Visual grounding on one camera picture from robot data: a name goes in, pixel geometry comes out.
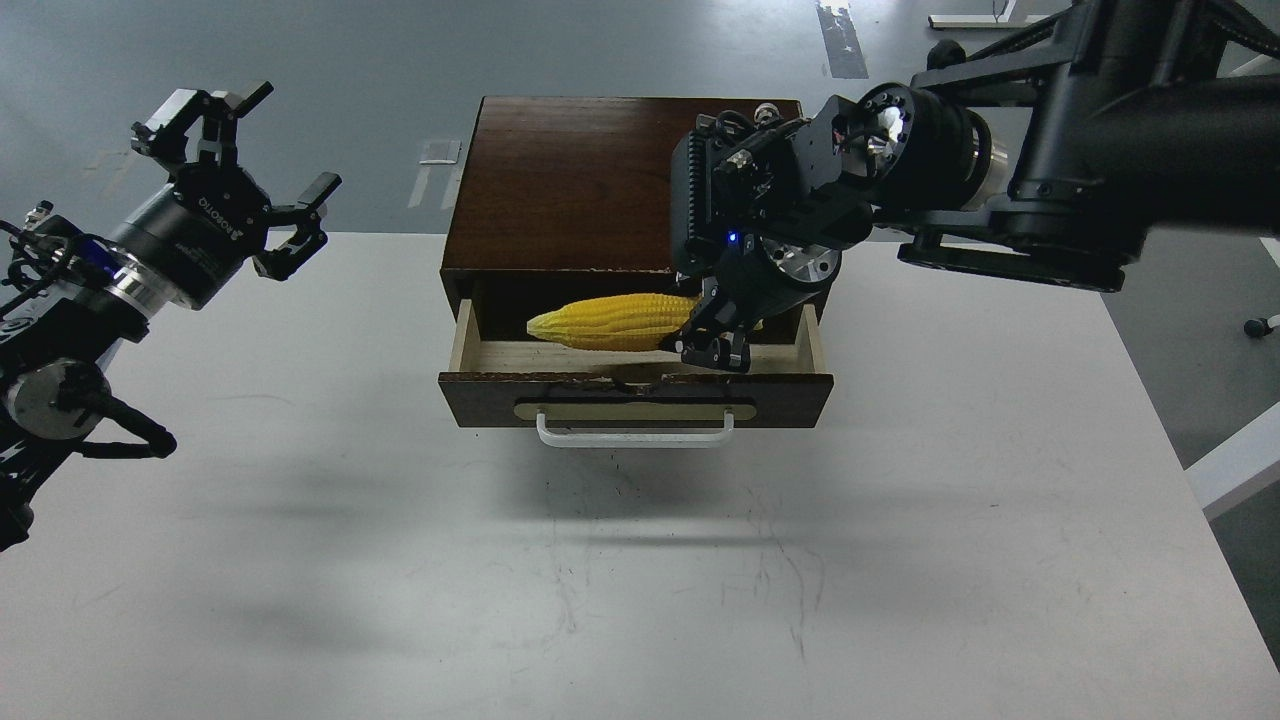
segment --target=black cable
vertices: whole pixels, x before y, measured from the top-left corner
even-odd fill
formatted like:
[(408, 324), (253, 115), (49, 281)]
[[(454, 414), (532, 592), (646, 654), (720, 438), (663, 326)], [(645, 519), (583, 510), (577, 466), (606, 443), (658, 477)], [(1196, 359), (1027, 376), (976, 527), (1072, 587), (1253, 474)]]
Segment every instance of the black cable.
[(1248, 47), (1249, 50), (1253, 50), (1254, 53), (1260, 53), (1262, 55), (1267, 55), (1271, 58), (1280, 58), (1280, 38), (1276, 38), (1277, 42), (1275, 45), (1271, 45), (1267, 41), (1267, 38), (1248, 35), (1239, 26), (1224, 22), (1217, 18), (1213, 19), (1213, 27), (1222, 31), (1222, 33), (1226, 35), (1229, 38), (1234, 40), (1235, 42), (1239, 42), (1240, 45)]
[(72, 252), (72, 243), (78, 241), (81, 237), (84, 236), (77, 236), (73, 240), (58, 238), (61, 240), (63, 256), (59, 258), (56, 263), (54, 263), (52, 268), (50, 268), (46, 273), (41, 274), (38, 281), (35, 281), (31, 283), (31, 286), (23, 288), (23, 291), (13, 296), (13, 299), (10, 299), (9, 302), (0, 305), (0, 320), (4, 320), (5, 315), (17, 310), (23, 302), (40, 295), (45, 290), (49, 290), (49, 287), (58, 281), (58, 277), (67, 270), (67, 266), (70, 265), (72, 263), (72, 258), (74, 258), (76, 255), (74, 252)]
[(1212, 18), (1213, 24), (1240, 45), (1256, 53), (1271, 55), (1272, 58), (1280, 51), (1280, 36), (1239, 3), (1234, 0), (1212, 0), (1210, 10), (1219, 15)]
[(716, 124), (712, 129), (716, 133), (716, 137), (719, 137), (731, 146), (737, 145), (739, 140), (730, 131), (730, 123), (737, 126), (741, 132), (755, 132), (755, 123), (753, 123), (746, 115), (739, 113), (737, 110), (723, 110), (721, 114), (716, 115)]
[(1053, 28), (1057, 26), (1057, 20), (1062, 19), (1064, 15), (1070, 13), (1071, 9), (1057, 12), (1042, 20), (1034, 22), (1023, 29), (1002, 37), (996, 42), (978, 50), (969, 56), (969, 60), (980, 60), (983, 58), (992, 58), (996, 55), (1007, 55), (1009, 53), (1016, 53), (1019, 50), (1025, 50), (1037, 42), (1048, 40), (1053, 35)]
[(143, 441), (143, 443), (84, 441), (76, 446), (76, 452), (84, 457), (108, 460), (168, 457), (178, 448), (178, 441), (164, 425), (113, 396), (95, 366), (69, 369), (58, 391), (56, 405), (64, 410), (84, 409), (96, 413)]

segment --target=gray floor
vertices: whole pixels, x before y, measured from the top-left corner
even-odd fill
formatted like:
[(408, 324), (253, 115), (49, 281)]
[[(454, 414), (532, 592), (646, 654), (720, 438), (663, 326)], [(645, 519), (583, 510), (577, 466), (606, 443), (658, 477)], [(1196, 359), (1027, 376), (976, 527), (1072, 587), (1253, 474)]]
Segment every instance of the gray floor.
[[(1068, 4), (1024, 3), (1033, 12)], [(1244, 4), (1280, 27), (1280, 4)], [(83, 228), (109, 231), (164, 179), (128, 154), (133, 120), (175, 87), (236, 90), (264, 78), (278, 90), (242, 126), (242, 163), (275, 201), (335, 170), (346, 184), (330, 202), (330, 229), (444, 232), (448, 172), (433, 172), (413, 202), (421, 146), (454, 138), (465, 147), (485, 95), (777, 96), (815, 111), (832, 94), (856, 97), (919, 70), (940, 37), (928, 13), (989, 4), (849, 5), (869, 79), (831, 77), (810, 0), (8, 3), (0, 217), (50, 199)], [(998, 35), (960, 37), (978, 47)], [(1251, 56), (1233, 49), (1226, 64)], [(996, 114), (993, 126), (1014, 142), (1024, 127), (1016, 113)], [(1280, 347), (1238, 333), (1244, 318), (1280, 311), (1280, 279), (1260, 254), (1254, 238), (1157, 232), (1129, 288), (1107, 299), (1184, 464), (1280, 400)], [(422, 275), (434, 295), (434, 270)], [(1215, 529), (1242, 578), (1271, 577), (1244, 588), (1261, 607), (1268, 593), (1280, 597), (1267, 575), (1275, 553), (1252, 551), (1274, 547), (1280, 530), (1261, 510), (1262, 520), (1233, 524), (1249, 512)], [(1275, 637), (1274, 626), (1265, 632)]]

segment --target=dark brown wood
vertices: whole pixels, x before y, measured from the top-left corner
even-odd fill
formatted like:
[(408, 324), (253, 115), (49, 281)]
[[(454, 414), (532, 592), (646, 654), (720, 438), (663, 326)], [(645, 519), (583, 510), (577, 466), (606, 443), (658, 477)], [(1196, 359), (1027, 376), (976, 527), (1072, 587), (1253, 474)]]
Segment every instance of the dark brown wood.
[[(440, 266), (453, 314), (479, 282), (536, 283), (539, 273), (608, 273), (616, 292), (669, 284), (671, 154), (699, 113), (750, 115), (760, 102), (485, 97)], [(794, 100), (771, 102), (800, 113)]]
[[(440, 373), (440, 389), (458, 427), (532, 427), (516, 416), (517, 402), (742, 402), (756, 416), (744, 428), (812, 428), (835, 379), (829, 374), (678, 374), (652, 386), (627, 386), (581, 373)], [(646, 425), (646, 423), (627, 423)], [(685, 423), (663, 423), (681, 425)]]
[[(480, 337), (527, 340), (525, 322), (573, 300), (664, 291), (671, 266), (671, 154), (698, 114), (750, 115), (762, 100), (485, 97), (440, 278), (454, 316), (472, 300)], [(800, 106), (771, 100), (786, 117)], [(824, 297), (815, 299), (820, 309)], [(795, 338), (796, 311), (753, 342)], [(741, 402), (744, 427), (808, 428), (829, 374), (663, 375), (652, 384), (581, 373), (440, 373), (461, 427), (521, 427), (517, 402)]]

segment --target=corn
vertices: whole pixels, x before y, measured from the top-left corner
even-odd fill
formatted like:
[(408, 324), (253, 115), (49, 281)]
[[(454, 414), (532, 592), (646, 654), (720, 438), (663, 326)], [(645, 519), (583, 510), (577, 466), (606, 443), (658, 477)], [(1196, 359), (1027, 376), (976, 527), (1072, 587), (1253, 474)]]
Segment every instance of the corn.
[(579, 350), (658, 350), (680, 329), (698, 297), (655, 292), (580, 300), (529, 320), (529, 334)]

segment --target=wooden box top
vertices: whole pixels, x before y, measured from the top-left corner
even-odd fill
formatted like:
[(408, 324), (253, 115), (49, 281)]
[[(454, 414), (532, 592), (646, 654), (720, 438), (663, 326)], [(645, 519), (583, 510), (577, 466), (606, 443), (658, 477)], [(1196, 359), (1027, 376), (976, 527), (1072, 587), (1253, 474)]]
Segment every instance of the wooden box top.
[(440, 268), (454, 313), (485, 273), (672, 273), (672, 151), (699, 113), (763, 101), (485, 97)]

